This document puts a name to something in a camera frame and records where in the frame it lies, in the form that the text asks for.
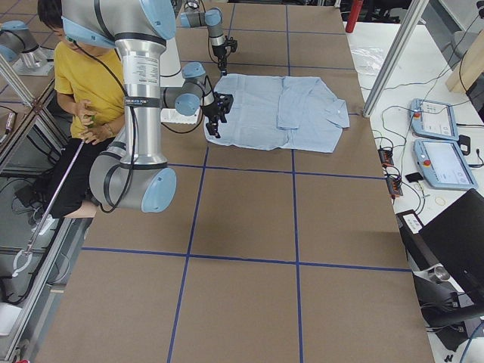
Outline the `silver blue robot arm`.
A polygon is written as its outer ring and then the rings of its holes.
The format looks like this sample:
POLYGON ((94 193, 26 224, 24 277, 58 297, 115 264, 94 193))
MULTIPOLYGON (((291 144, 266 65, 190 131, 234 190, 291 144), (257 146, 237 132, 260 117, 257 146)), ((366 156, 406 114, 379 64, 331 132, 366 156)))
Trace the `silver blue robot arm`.
POLYGON ((181 65, 177 23, 205 26, 216 53, 227 47, 219 9, 176 14, 169 1, 65 1, 64 31, 77 45, 115 48, 123 66, 125 126, 95 160, 91 191, 101 206, 159 213, 171 203, 176 174, 162 152, 161 111, 191 116, 201 111, 206 130, 217 136, 233 97, 215 92, 198 62, 181 65))
POLYGON ((228 57, 236 52, 237 40, 225 35, 222 11, 217 7, 206 9, 203 1, 186 1, 178 17, 183 28, 206 28, 209 59, 226 76, 228 57))

